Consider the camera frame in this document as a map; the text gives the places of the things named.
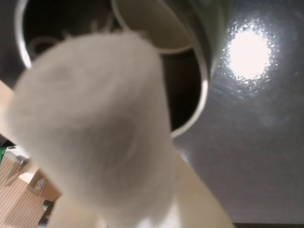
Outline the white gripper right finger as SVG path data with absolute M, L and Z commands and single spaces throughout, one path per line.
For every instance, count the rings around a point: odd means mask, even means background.
M 174 152 L 172 158 L 174 179 L 169 227 L 233 228 L 230 217 L 195 171 L 178 152 Z

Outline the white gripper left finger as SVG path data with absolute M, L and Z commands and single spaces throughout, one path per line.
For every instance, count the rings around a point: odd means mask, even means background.
M 86 193 L 61 193 L 54 201 L 48 228 L 106 228 L 98 198 Z

